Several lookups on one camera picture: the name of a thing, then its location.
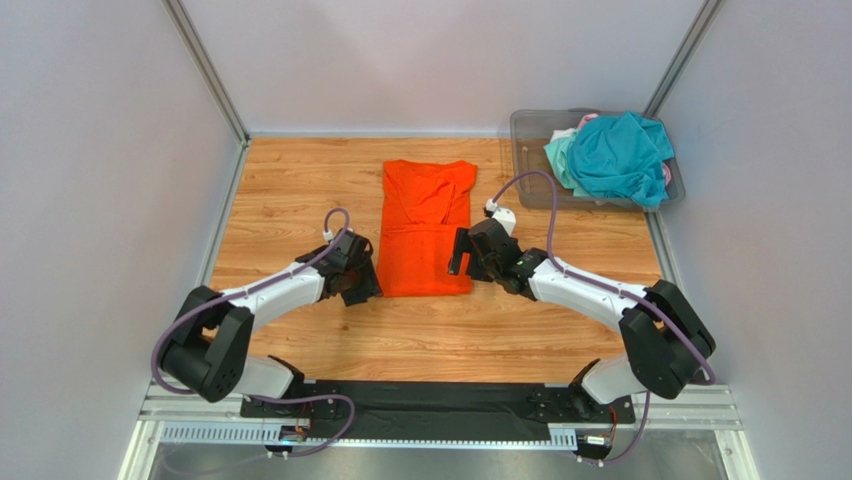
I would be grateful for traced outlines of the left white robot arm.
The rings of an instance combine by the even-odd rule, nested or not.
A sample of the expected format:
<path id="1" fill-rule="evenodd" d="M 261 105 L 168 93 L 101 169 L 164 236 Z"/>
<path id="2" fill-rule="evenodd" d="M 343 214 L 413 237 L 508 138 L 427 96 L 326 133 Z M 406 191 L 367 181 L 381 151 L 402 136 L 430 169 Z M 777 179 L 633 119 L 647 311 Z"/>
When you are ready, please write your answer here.
<path id="1" fill-rule="evenodd" d="M 154 347 L 156 380 L 168 374 L 177 382 L 172 392 L 210 403 L 230 394 L 284 398 L 300 373 L 283 360 L 250 354 L 253 334 L 291 311 L 333 297 L 352 306 L 380 296 L 372 256 L 372 243 L 346 230 L 272 276 L 223 291 L 205 285 L 193 289 Z"/>

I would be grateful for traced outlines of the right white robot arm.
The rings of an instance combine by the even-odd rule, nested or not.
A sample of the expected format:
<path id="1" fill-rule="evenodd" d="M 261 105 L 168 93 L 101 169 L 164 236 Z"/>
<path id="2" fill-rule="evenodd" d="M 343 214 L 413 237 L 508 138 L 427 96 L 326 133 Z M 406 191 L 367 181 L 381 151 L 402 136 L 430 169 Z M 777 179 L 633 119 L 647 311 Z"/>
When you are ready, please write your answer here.
<path id="1" fill-rule="evenodd" d="M 715 339 L 680 288 L 667 280 L 652 286 L 618 282 L 546 250 L 522 250 L 494 218 L 457 229 L 448 272 L 576 311 L 620 335 L 623 354 L 592 361 L 570 384 L 582 412 L 642 392 L 672 400 L 690 383 L 715 380 L 708 365 Z"/>

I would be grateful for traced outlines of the orange t shirt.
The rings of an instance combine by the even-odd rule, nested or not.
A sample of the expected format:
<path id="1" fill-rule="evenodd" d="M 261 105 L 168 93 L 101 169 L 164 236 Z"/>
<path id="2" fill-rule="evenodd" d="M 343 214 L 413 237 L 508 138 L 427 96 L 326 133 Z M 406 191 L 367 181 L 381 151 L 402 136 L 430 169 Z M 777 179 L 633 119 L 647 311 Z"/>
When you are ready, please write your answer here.
<path id="1" fill-rule="evenodd" d="M 471 225 L 477 173 L 466 161 L 383 163 L 377 274 L 384 297 L 472 292 L 470 279 L 448 269 L 457 230 Z"/>

